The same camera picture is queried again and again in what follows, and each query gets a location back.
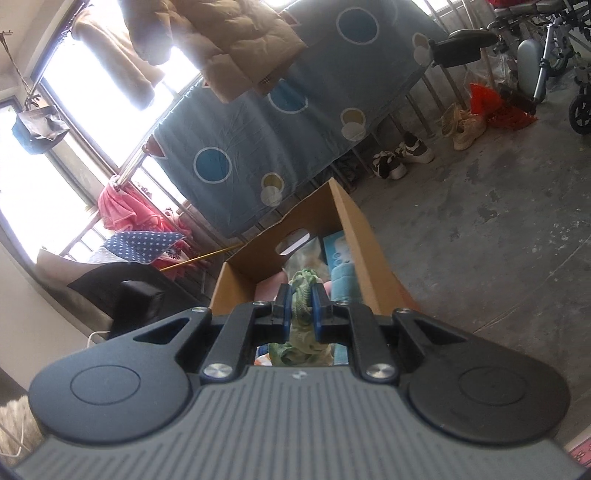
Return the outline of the green knitted soft toy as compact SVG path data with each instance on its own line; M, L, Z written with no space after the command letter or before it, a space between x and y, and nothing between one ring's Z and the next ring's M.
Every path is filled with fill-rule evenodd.
M290 337L286 343L270 343L273 367L332 366L332 346L315 340L312 324L311 293L322 281L314 270L304 269L290 280L293 290L290 307Z

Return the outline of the pink knitted soft pouch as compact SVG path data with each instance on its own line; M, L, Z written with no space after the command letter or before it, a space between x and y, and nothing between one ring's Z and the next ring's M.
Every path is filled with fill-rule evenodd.
M255 301L274 301L280 286L287 283L287 274L281 270L256 284L253 299Z

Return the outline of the teal towel in box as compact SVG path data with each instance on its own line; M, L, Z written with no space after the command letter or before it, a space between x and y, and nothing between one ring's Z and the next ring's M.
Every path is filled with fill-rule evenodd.
M331 278L332 302L362 303L363 295L353 263L336 265Z

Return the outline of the yellow rod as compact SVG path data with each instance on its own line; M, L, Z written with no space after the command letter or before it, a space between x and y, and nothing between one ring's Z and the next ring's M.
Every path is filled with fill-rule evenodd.
M239 248L242 248L243 245L244 245L243 243L242 244L235 244L235 245L231 245L231 246L228 246L228 247L225 247L225 248L222 248L222 249L218 249L218 250L211 251L211 252L208 252L208 253L205 253L205 254L201 254L201 255L198 255L196 257L190 258L188 260L185 260L185 261L176 263L174 265L169 265L169 266L166 266L164 268L161 268L161 269L159 269L159 271L163 273L163 272L167 272L167 271L171 271L171 270L176 270L177 268L181 268L181 267L185 267L185 266L188 266L188 265L192 265L194 263L197 263L197 262L202 261L202 260L209 259L211 257L215 257L215 256L218 256L218 255L221 255L221 254L225 254L225 253L229 253L229 252L235 251L235 250L237 250Z

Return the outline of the light blue printed cloth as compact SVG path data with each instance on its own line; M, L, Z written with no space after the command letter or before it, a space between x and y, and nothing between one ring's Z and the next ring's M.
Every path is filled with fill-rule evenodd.
M342 263L351 263L352 255L349 250L349 244L346 241L344 231L332 233L322 239L325 258L327 259L329 271L335 269Z

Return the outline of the blue white-dotted cloth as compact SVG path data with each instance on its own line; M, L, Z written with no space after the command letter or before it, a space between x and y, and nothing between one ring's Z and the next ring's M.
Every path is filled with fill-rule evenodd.
M125 231L112 235L103 248L125 261L147 265L183 239L178 232Z

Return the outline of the brown cardboard box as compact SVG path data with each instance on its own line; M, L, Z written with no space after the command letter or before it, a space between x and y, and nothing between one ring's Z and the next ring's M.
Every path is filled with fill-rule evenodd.
M314 256L329 270L352 262L363 302L374 313L390 315L397 308L419 305L394 275L370 223L346 190L334 179L312 192L226 261L211 299L215 315L256 299L256 287L280 273L287 263L284 251L308 237L318 240Z

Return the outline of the pink hanging garment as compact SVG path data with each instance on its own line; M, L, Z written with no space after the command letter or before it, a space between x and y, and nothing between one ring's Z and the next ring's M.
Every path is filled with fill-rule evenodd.
M193 244L192 232L179 216L171 210L164 212L154 207L142 194L129 185L115 187L107 185L97 201L103 226L112 235L125 231L178 232L184 239L176 243L167 253L147 264L161 269L188 260L198 255ZM170 279L184 275L197 264L164 272Z

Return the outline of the black white sneaker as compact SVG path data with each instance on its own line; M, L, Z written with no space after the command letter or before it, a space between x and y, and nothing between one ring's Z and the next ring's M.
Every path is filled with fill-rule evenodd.
M435 159L433 150L410 131L403 134L398 152L405 163L429 164Z
M400 180L408 173L399 151L383 150L376 153L372 165L374 174L384 180Z

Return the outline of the blue circle-patterned bedsheet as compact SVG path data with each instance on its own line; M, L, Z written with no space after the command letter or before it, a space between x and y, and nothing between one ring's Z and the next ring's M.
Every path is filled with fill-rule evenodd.
M224 104L194 86L153 133L160 168L226 238L367 137L446 36L412 1L298 1L286 13L307 49L269 94Z

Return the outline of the beige sneaker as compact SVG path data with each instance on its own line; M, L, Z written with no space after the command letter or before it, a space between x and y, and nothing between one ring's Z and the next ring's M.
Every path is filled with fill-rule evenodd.
M442 135L450 138L456 151L465 151L487 130L487 123L482 115L474 114L452 104L441 118Z

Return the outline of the red plastic bag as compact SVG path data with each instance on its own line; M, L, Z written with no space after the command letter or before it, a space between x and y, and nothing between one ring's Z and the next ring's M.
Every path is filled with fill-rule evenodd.
M511 105L492 88L470 84L470 111L483 117L488 126L512 131L522 130L537 121L533 114Z

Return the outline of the tan quilted jacket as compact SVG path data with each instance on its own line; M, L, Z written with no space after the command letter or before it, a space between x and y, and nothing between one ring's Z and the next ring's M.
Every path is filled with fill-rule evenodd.
M71 26L137 108L152 102L172 48L178 48L223 103L261 95L287 75L305 45L263 1L121 1L110 17L84 8Z

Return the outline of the black office chair seat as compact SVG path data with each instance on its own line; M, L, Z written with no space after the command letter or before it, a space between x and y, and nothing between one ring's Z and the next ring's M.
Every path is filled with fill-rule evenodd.
M429 40L433 62L444 68L479 61L482 50L498 43L498 35L489 30L461 29L443 41Z

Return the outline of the wheelchair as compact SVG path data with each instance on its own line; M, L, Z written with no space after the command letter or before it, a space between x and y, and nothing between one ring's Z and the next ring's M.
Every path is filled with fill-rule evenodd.
M493 1L495 19L488 29L510 34L518 41L515 54L516 91L502 96L533 114L547 92L547 82L574 66L577 93L568 109L568 121L579 135L590 133L590 58L576 46L590 49L588 1Z

